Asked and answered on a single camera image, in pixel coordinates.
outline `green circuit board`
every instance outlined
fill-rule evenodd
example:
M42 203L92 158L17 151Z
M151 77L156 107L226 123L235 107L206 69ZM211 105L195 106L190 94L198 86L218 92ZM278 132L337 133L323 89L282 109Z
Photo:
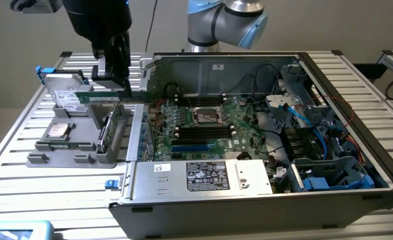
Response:
M254 139L255 145L259 144L262 134L243 121L248 105L240 106L236 102L246 102L247 99L244 97L236 98L226 101L219 107L220 123L206 121L203 124L195 124L194 108L177 107L172 101L167 101L159 106L160 117L153 128L155 161L224 159L224 154L230 152L248 152L252 159L267 159L267 154L263 153L267 151L266 147L262 145L255 149L250 144L250 138ZM207 139L208 151L180 152L181 158L172 159L172 141L177 139L175 136L176 125L180 127L232 125L236 133L231 138Z

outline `motherboard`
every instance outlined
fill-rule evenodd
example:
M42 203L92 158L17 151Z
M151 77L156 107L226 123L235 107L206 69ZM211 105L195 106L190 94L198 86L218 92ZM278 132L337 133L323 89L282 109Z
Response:
M262 134L243 118L247 97L175 98L151 109L155 161L267 159Z

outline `blue cable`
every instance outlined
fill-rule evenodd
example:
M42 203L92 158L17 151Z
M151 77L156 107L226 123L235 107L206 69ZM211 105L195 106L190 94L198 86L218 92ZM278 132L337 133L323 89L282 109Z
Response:
M307 123L308 127L311 127L311 128L314 127L314 126L311 125L311 123L310 123L310 120L308 120L306 117L300 116L300 115L294 111L294 109L291 109L291 108L288 107L287 111L290 111L290 113L294 114L295 117L298 117L300 120L303 120L303 121ZM320 136L320 133L318 132L318 130L316 130L315 128L314 128L314 133L315 133L315 136L316 136L316 138L320 140L320 143L322 143L322 147L323 147L323 160L325 160L325 159L327 159L327 145L325 144L325 141L323 141L323 138L322 138L322 136Z

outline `black robotic arm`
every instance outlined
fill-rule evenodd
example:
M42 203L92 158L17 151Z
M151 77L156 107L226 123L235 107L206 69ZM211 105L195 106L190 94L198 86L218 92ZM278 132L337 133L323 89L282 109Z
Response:
M99 65L92 80L109 89L124 88L131 97L129 34L132 19L127 0L12 0L10 9L38 14L53 13L65 7L76 33L92 43Z

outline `gray wall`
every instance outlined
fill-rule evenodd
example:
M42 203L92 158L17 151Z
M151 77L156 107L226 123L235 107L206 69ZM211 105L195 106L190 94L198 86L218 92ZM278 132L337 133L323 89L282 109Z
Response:
M144 49L155 0L129 0L131 45ZM252 48L339 49L355 62L374 61L393 49L393 0L264 0L268 24ZM73 33L64 9L50 15L22 15L0 0L0 107L25 106L38 87L36 65L49 66L63 51L89 52ZM149 51L179 51L187 39L187 0L159 0ZM223 45L223 51L238 48Z

